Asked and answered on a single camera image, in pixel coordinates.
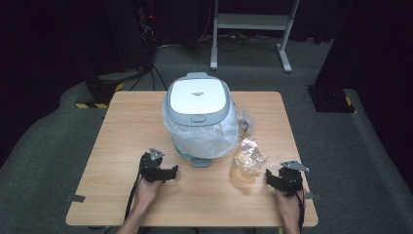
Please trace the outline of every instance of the plastic bag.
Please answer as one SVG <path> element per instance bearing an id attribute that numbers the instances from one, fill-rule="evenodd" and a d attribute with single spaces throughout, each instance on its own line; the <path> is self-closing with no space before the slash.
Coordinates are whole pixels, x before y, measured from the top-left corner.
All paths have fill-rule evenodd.
<path id="1" fill-rule="evenodd" d="M 261 175 L 261 165 L 265 158 L 258 150 L 258 144 L 253 137 L 246 137 L 241 141 L 240 148 L 234 156 L 231 176 L 242 181 L 254 183 Z"/>
<path id="2" fill-rule="evenodd" d="M 253 116 L 244 109 L 241 109 L 237 113 L 237 121 L 240 129 L 240 137 L 245 138 L 252 134 L 254 128 Z"/>
<path id="3" fill-rule="evenodd" d="M 174 123 L 167 115 L 165 101 L 162 115 L 173 144 L 182 156 L 219 158 L 228 154 L 237 145 L 239 138 L 237 111 L 232 101 L 227 117 L 220 123 L 210 126 L 190 127 Z"/>

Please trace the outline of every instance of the black cable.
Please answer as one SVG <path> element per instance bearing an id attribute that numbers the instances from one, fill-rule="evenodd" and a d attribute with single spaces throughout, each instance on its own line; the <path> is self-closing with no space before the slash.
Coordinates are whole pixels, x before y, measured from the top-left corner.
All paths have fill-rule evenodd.
<path id="1" fill-rule="evenodd" d="M 96 226 L 88 226 L 88 228 L 91 229 L 91 230 L 93 230 L 93 231 L 96 231 L 96 230 L 103 229 L 104 227 L 102 227 L 102 226 L 99 226 L 99 227 L 96 227 Z"/>
<path id="2" fill-rule="evenodd" d="M 133 90 L 133 88 L 137 85 L 137 83 L 140 81 L 140 79 L 142 78 L 143 75 L 139 76 L 139 78 L 137 78 L 136 82 L 132 85 L 132 87 L 130 88 L 130 91 Z"/>
<path id="3" fill-rule="evenodd" d="M 106 229 L 106 231 L 104 231 L 104 233 L 103 234 L 108 234 L 109 233 L 109 231 L 110 230 L 112 230 L 113 229 L 113 227 L 108 227 L 107 229 Z"/>
<path id="4" fill-rule="evenodd" d="M 235 52 L 235 51 L 239 50 L 244 44 L 243 38 L 240 35 L 237 35 L 237 34 L 236 35 L 230 35 L 230 36 L 224 36 L 223 38 L 226 39 L 227 41 L 230 41 L 230 42 L 240 42 L 239 46 L 237 48 L 233 49 L 233 50 L 227 50 L 227 49 L 224 49 L 223 47 L 216 46 L 219 50 L 224 51 L 224 52 Z"/>
<path id="5" fill-rule="evenodd" d="M 198 42 L 202 40 L 205 34 L 207 33 L 207 27 L 209 26 L 209 20 L 210 20 L 210 12 L 212 12 L 212 0 L 209 0 L 209 11 L 208 11 L 208 16 L 206 20 L 206 29 L 204 30 L 203 35 L 200 38 L 198 38 Z"/>
<path id="6" fill-rule="evenodd" d="M 165 90 L 167 91 L 168 88 L 167 88 L 167 85 L 165 84 L 164 78 L 162 77 L 161 73 L 159 72 L 158 68 L 156 68 L 156 66 L 155 66 L 154 63 L 152 63 L 152 66 L 153 66 L 153 68 L 155 68 L 156 72 L 157 72 L 158 75 L 159 75 L 159 78 L 160 78 L 161 81 L 162 81 L 162 84 L 164 85 Z"/>
<path id="7" fill-rule="evenodd" d="M 292 187 L 291 183 L 289 182 L 289 179 L 286 177 L 286 173 L 283 172 L 283 175 L 281 175 L 281 176 L 285 178 L 286 184 L 288 184 L 289 188 L 292 191 L 294 191 L 294 195 L 298 199 L 298 208 L 300 209 L 300 218 L 298 219 L 298 227 L 300 228 L 300 232 L 301 232 L 301 229 L 302 229 L 303 223 L 304 223 L 304 214 L 305 214 L 304 199 L 306 199 L 306 198 L 304 197 L 304 188 L 302 188 L 302 190 L 303 190 L 303 201 L 301 201 L 300 196 L 298 195 L 297 191 L 295 191 L 295 189 Z"/>
<path id="8" fill-rule="evenodd" d="M 136 192 L 136 188 L 137 188 L 137 186 L 139 185 L 139 183 L 140 183 L 140 181 L 143 179 L 143 176 L 140 176 L 140 171 L 137 173 L 137 178 L 136 178 L 136 180 L 134 181 L 134 183 L 133 183 L 133 187 L 131 188 L 131 194 L 130 194 L 130 197 L 129 197 L 129 200 L 128 200 L 128 205 L 127 205 L 127 209 L 126 209 L 126 211 L 125 211 L 125 219 L 127 219 L 127 217 L 129 216 L 129 214 L 130 214 L 130 211 L 131 211 L 131 202 L 132 202 L 132 200 L 133 200 L 133 196 L 134 196 L 134 193 Z"/>
<path id="9" fill-rule="evenodd" d="M 151 69 L 151 76 L 152 76 L 152 91 L 155 91 L 155 77 L 154 77 L 153 69 Z"/>
<path id="10" fill-rule="evenodd" d="M 202 42 L 198 42 L 197 50 L 210 50 L 212 39 L 207 39 Z"/>
<path id="11" fill-rule="evenodd" d="M 244 45 L 248 45 L 248 46 L 268 46 L 268 45 L 272 45 L 272 44 L 277 44 L 281 38 L 273 38 L 273 37 L 267 37 L 267 38 L 258 38 L 258 39 L 262 39 L 262 42 L 248 42 L 247 40 L 255 40 L 257 39 L 256 37 L 247 37 L 244 38 Z"/>

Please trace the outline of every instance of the white shelf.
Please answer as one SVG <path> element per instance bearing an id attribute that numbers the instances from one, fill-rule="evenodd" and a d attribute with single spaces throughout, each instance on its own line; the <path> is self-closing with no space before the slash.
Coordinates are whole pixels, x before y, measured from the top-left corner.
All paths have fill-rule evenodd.
<path id="1" fill-rule="evenodd" d="M 219 14 L 218 28 L 286 30 L 289 16 Z"/>
<path id="2" fill-rule="evenodd" d="M 210 69 L 218 68 L 218 28 L 231 29 L 259 29 L 284 31 L 282 42 L 277 45 L 277 51 L 282 60 L 284 72 L 291 72 L 291 65 L 285 53 L 286 42 L 294 22 L 295 13 L 300 0 L 293 1 L 291 13 L 289 15 L 252 15 L 252 14 L 220 14 L 218 12 L 218 0 L 215 0 L 215 10 L 213 18 L 213 38 L 210 52 Z"/>

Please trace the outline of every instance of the yellow and black tape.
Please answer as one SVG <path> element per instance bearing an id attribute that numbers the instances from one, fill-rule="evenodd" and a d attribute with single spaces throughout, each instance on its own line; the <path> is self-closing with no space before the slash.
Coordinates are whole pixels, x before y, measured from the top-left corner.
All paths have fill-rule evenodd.
<path id="1" fill-rule="evenodd" d="M 106 109 L 109 107 L 107 103 L 91 103 L 91 102 L 76 102 L 76 107 L 80 109 L 91 109 L 91 108 L 99 108 L 99 109 Z"/>
<path id="2" fill-rule="evenodd" d="M 118 84 L 113 93 L 116 93 L 118 91 L 121 91 L 122 88 L 124 87 L 124 83 Z M 109 107 L 109 102 L 104 103 L 104 102 L 84 102 L 84 101 L 76 101 L 76 107 L 81 108 L 81 109 L 91 109 L 91 108 L 98 108 L 98 109 L 106 109 Z"/>
<path id="3" fill-rule="evenodd" d="M 348 96 L 346 96 L 346 103 L 348 106 L 352 106 L 352 101 L 350 100 L 350 98 Z"/>

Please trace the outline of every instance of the gray carpet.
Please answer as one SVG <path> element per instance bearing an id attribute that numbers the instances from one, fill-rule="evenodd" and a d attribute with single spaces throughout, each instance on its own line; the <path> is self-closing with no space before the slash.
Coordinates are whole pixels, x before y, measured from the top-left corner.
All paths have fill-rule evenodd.
<path id="1" fill-rule="evenodd" d="M 237 44 L 220 46 L 231 50 Z M 314 84 L 330 46 L 288 42 L 291 74 L 283 73 L 274 44 L 220 50 L 216 71 L 209 70 L 209 49 L 161 48 L 154 63 L 167 86 L 188 72 L 204 71 L 233 91 L 282 94 L 302 163 L 311 169 L 309 185 L 322 197 L 316 203 L 319 224 L 303 233 L 413 233 L 412 194 L 377 138 L 357 92 L 346 90 L 357 109 L 354 114 L 318 113 L 311 104 L 306 85 Z M 155 71 L 154 77 L 155 89 L 162 90 Z M 126 82 L 124 90 L 135 81 Z M 152 90 L 152 82 L 148 73 L 134 90 Z M 70 206 L 66 198 L 77 188 L 106 113 L 74 106 L 83 86 L 65 92 L 60 108 L 22 136 L 1 168 L 0 233 L 104 232 L 65 223 Z"/>

